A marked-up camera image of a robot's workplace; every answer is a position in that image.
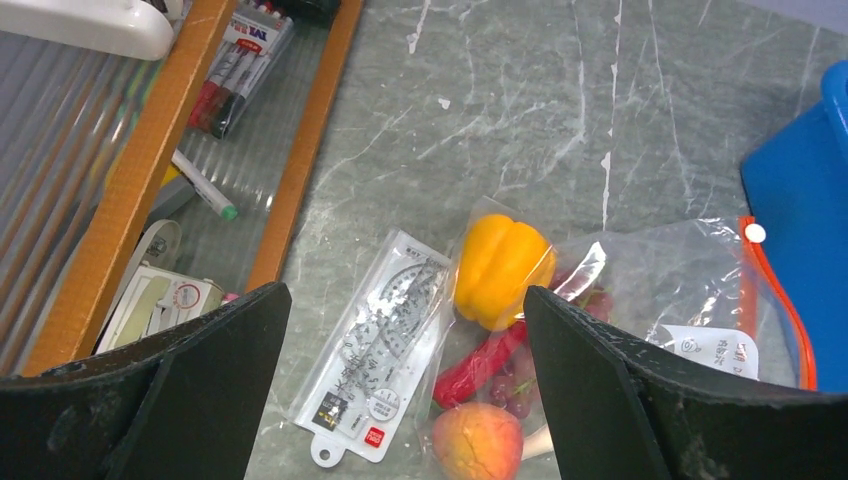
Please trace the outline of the fake mushroom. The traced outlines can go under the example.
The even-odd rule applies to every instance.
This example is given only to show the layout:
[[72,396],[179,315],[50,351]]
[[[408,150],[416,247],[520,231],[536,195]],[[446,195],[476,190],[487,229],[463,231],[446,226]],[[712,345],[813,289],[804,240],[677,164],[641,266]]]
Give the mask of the fake mushroom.
[[521,460],[529,460],[554,451],[549,425],[544,424],[534,433],[524,438]]

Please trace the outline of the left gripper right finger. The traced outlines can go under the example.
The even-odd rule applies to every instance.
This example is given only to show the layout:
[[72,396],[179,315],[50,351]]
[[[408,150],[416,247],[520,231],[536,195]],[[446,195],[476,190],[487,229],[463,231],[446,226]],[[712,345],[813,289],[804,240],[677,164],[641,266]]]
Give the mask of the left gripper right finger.
[[524,314],[562,478],[846,477],[845,396],[703,366],[543,287]]

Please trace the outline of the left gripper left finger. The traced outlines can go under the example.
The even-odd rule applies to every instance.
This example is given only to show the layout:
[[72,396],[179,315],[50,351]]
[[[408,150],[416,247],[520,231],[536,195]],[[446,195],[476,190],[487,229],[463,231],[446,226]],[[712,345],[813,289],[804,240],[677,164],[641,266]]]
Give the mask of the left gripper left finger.
[[5,479],[240,479],[292,299],[271,282],[203,316],[1,382]]

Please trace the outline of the yellow fake bell pepper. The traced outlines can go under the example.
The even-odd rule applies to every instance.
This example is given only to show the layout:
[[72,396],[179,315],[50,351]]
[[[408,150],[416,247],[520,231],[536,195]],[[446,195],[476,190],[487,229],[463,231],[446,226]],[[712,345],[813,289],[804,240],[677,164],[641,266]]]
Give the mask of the yellow fake bell pepper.
[[503,214],[488,214],[468,231],[462,246],[454,305],[486,330],[504,330],[523,317],[530,286],[547,287],[557,252],[533,226]]

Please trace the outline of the red fake grape bunch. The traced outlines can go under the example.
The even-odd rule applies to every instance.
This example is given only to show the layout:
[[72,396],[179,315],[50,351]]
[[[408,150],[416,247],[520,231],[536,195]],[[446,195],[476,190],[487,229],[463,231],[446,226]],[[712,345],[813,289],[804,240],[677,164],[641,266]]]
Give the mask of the red fake grape bunch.
[[[611,293],[598,283],[594,283],[570,303],[600,321],[610,322],[613,299]],[[528,340],[519,344],[506,364],[490,381],[487,401],[507,410],[518,419],[526,418],[534,404],[540,401],[534,359]]]

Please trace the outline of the clear zip top bag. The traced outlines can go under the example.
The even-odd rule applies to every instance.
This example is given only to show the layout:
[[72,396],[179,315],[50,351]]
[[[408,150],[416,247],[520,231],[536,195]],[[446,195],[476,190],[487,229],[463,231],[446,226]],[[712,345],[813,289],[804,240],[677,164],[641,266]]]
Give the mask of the clear zip top bag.
[[[554,244],[538,226],[484,199],[474,207],[453,255],[444,294],[452,319],[469,321],[454,305],[459,257],[471,226],[488,214],[527,223],[547,238],[557,252],[557,264],[550,284],[543,288],[567,303],[598,283],[613,299],[606,324],[706,367],[817,392],[799,384],[798,359],[792,350],[794,331],[786,305],[755,255],[755,246],[763,240],[752,237],[757,229],[753,217],[694,219],[637,233],[600,232]],[[492,332],[469,322],[481,335],[481,343],[509,328]],[[490,404],[489,384],[497,373],[471,399],[455,407]],[[536,379],[540,401],[526,418],[517,418],[524,438],[548,424],[537,373]],[[440,415],[449,409],[441,408]]]

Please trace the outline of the blue plastic bin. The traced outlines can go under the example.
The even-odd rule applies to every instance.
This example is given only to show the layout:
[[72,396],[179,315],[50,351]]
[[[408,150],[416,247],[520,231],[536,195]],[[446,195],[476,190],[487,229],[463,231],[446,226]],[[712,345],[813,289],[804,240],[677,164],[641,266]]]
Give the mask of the blue plastic bin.
[[799,384],[847,391],[847,63],[822,75],[820,100],[741,165],[755,246],[787,308]]

